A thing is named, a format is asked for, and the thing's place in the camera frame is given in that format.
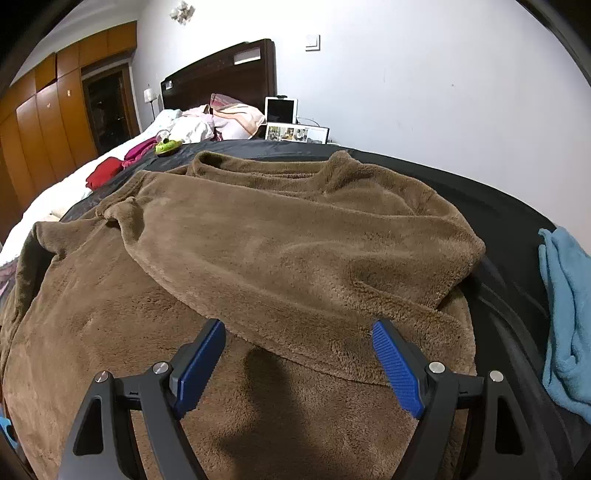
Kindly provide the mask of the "brown fleece sweater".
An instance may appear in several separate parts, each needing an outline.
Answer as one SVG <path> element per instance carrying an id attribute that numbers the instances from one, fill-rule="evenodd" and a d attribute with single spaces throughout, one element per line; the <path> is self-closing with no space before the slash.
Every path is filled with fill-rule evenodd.
<path id="1" fill-rule="evenodd" d="M 475 369 L 461 282 L 484 242 L 426 184 L 345 152 L 201 152 L 81 218 L 35 224 L 1 313 L 5 404 L 53 479 L 92 376 L 169 359 L 209 318 L 226 345 L 183 427 L 212 479 L 388 479 L 415 430 L 372 347 L 387 318 Z"/>

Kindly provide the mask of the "black storage bag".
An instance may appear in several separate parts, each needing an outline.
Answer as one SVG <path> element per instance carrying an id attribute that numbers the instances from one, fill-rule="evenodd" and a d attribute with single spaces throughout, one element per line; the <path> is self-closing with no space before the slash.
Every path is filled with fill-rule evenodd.
<path id="1" fill-rule="evenodd" d="M 509 377 L 544 479 L 583 479 L 590 428 L 555 405 L 540 383 L 549 307 L 537 270 L 541 214 L 495 189 L 410 162 L 353 151 L 353 158 L 425 182 L 454 203 L 486 245 L 462 283 L 480 371 Z M 125 252 L 116 223 L 72 255 L 57 330 L 69 369 L 66 408 L 50 430 L 63 441 L 93 370 L 129 373 L 168 355 L 204 323 Z M 404 453 L 412 419 L 384 386 L 356 384 L 228 336 L 228 346 L 186 433 L 213 479 L 386 479 Z"/>

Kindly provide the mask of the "light blue cloth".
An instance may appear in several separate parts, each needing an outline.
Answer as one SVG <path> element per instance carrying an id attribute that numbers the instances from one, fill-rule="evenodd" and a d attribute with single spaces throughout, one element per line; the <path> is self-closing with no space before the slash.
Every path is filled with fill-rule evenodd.
<path id="1" fill-rule="evenodd" d="M 541 229 L 539 270 L 550 331 L 542 384 L 560 407 L 590 420 L 590 256 L 564 228 Z"/>

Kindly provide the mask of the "white bed sheet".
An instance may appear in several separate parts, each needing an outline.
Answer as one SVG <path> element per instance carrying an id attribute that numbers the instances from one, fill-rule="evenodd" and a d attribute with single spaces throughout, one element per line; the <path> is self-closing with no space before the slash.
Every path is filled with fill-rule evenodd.
<path id="1" fill-rule="evenodd" d="M 1 250 L 1 265 L 19 257 L 26 237 L 36 222 L 59 221 L 73 205 L 92 193 L 92 190 L 86 186 L 86 179 L 101 162 L 109 157 L 122 161 L 124 155 L 133 147 L 171 126 L 180 113 L 180 109 L 164 109 L 142 133 L 87 162 L 39 194 L 22 214 L 20 221 L 11 229 L 4 242 Z"/>

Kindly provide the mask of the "red garment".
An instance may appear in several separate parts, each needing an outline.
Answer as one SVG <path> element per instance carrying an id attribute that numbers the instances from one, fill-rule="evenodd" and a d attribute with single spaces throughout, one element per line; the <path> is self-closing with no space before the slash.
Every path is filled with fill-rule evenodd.
<path id="1" fill-rule="evenodd" d="M 85 186 L 92 191 L 97 190 L 123 170 L 122 162 L 115 157 L 107 157 L 99 163 L 86 178 Z"/>

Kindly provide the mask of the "magenta garment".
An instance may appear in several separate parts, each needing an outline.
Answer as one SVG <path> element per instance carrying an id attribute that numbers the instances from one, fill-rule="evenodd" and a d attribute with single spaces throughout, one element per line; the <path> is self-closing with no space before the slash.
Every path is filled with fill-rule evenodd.
<path id="1" fill-rule="evenodd" d="M 122 168 L 127 169 L 131 165 L 137 163 L 146 153 L 153 150 L 156 144 L 157 139 L 155 137 L 151 137 L 132 147 L 124 155 L 124 158 L 121 162 Z"/>

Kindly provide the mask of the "green toy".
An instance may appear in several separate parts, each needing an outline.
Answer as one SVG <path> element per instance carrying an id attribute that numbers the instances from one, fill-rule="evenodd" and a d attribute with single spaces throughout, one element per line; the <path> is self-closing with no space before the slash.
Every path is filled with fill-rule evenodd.
<path id="1" fill-rule="evenodd" d="M 156 156 L 166 156 L 179 150 L 183 146 L 181 140 L 172 140 L 163 138 L 155 145 L 154 153 Z"/>

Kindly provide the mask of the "white crumpled blanket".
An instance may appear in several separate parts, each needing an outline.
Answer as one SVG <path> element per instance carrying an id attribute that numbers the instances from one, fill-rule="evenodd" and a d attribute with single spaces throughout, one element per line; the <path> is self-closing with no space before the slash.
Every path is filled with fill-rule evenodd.
<path id="1" fill-rule="evenodd" d="M 165 110 L 167 119 L 160 124 L 157 140 L 174 140 L 182 144 L 200 143 L 214 138 L 214 121 L 211 108 L 200 105 L 188 110 Z"/>

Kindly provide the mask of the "wooden wardrobe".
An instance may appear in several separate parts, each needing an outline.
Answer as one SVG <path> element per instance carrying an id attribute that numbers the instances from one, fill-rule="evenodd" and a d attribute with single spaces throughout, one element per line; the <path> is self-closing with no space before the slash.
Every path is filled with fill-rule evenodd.
<path id="1" fill-rule="evenodd" d="M 134 21 L 50 53 L 1 96 L 1 235 L 32 201 L 139 132 Z"/>

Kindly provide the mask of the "pink patterned pillow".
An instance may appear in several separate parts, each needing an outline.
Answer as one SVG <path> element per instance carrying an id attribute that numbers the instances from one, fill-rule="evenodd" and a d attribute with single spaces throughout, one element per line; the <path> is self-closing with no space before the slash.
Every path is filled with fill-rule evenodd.
<path id="1" fill-rule="evenodd" d="M 216 140 L 249 140 L 266 124 L 266 116 L 256 107 L 223 94 L 209 100 Z"/>

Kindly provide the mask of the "white tablet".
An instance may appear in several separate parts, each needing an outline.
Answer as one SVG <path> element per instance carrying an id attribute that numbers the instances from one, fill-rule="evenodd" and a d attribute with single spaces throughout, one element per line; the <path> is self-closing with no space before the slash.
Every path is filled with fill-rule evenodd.
<path id="1" fill-rule="evenodd" d="M 267 123 L 297 123 L 297 99 L 284 95 L 266 97 L 264 101 L 264 114 Z"/>

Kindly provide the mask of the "dark wooden headboard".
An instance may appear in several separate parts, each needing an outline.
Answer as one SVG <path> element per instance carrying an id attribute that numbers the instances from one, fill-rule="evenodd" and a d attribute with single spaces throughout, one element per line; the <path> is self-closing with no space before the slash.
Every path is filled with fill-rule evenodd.
<path id="1" fill-rule="evenodd" d="M 242 42 L 195 61 L 160 83 L 166 109 L 187 110 L 223 94 L 263 111 L 276 96 L 276 45 L 262 39 Z"/>

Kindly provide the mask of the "photo collage frame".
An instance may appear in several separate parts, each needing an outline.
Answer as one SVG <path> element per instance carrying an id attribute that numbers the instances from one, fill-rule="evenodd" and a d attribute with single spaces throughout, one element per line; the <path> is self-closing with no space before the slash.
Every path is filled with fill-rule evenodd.
<path id="1" fill-rule="evenodd" d="M 267 141 L 325 144 L 329 139 L 329 128 L 315 125 L 267 123 Z"/>

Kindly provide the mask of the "white wall switch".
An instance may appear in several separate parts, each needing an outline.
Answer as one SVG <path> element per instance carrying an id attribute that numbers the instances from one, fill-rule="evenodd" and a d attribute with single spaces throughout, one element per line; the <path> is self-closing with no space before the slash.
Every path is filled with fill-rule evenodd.
<path id="1" fill-rule="evenodd" d="M 304 41 L 304 50 L 307 52 L 315 52 L 321 50 L 322 36 L 320 34 L 308 35 Z"/>

